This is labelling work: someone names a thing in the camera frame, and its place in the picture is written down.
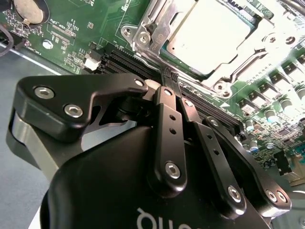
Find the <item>gray surface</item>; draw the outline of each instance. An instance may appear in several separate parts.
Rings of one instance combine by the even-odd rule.
[[[0,228],[27,229],[48,189],[43,173],[16,157],[5,143],[17,81],[25,76],[51,75],[48,71],[13,54],[0,58]],[[131,128],[134,123],[105,128],[84,137],[83,149]]]

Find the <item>surface-mount component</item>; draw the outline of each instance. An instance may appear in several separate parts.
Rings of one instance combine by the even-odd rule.
[[[302,73],[293,63],[284,68],[284,72],[295,82],[304,81],[304,73]]]
[[[263,168],[264,169],[268,169],[268,168],[270,168],[270,162],[269,161],[265,161],[264,163],[263,163]]]
[[[294,142],[291,140],[291,139],[286,139],[286,140],[284,140],[284,142],[283,142],[286,146],[290,146],[290,145],[292,145]]]
[[[245,114],[252,114],[256,110],[254,104],[246,99],[242,100],[239,103],[239,107],[242,111],[245,112]]]
[[[289,133],[290,133],[290,132],[289,132],[288,130],[286,130],[286,129],[283,129],[283,130],[281,130],[281,131],[278,132],[279,135],[287,135],[287,134],[289,134]]]
[[[301,55],[297,60],[301,65],[305,66],[305,54]]]
[[[280,73],[271,78],[271,82],[275,87],[280,89],[283,92],[286,92],[291,89],[289,81]]]
[[[259,90],[262,95],[268,99],[274,99],[279,95],[276,89],[269,83],[264,83],[262,86],[260,86]]]
[[[254,91],[249,95],[250,101],[254,103],[257,107],[261,108],[264,105],[267,104],[267,101],[265,100],[264,96],[262,96],[260,93]]]
[[[273,109],[266,110],[264,114],[269,123],[274,123],[278,120],[278,117]]]
[[[237,55],[237,47],[250,31],[245,22],[219,1],[198,1],[170,39],[167,51],[200,73],[209,74]]]

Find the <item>screw hole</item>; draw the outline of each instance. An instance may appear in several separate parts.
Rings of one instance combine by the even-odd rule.
[[[293,44],[295,42],[295,37],[288,37],[286,39],[286,44],[290,45]]]
[[[73,113],[78,113],[78,110],[76,108],[70,108],[70,111]]]
[[[43,90],[40,91],[40,94],[42,94],[42,95],[49,95],[49,93],[47,91],[43,91]]]
[[[172,129],[172,128],[170,128],[170,132],[173,134],[173,135],[175,135],[177,132],[174,130],[174,129]]]

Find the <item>black chip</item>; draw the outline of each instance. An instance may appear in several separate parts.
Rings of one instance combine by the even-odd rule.
[[[254,134],[248,134],[248,136],[249,136],[250,139],[255,138]]]
[[[262,160],[262,158],[261,158],[260,156],[257,156],[257,157],[255,158],[255,160],[257,160],[257,161],[261,161],[261,160]]]
[[[284,144],[287,145],[287,146],[290,146],[290,145],[292,145],[293,143],[294,143],[294,142],[291,141],[290,139],[286,139],[286,140],[284,141]]]
[[[290,132],[288,130],[286,130],[286,129],[283,129],[283,130],[279,131],[278,133],[279,133],[279,135],[287,135]]]

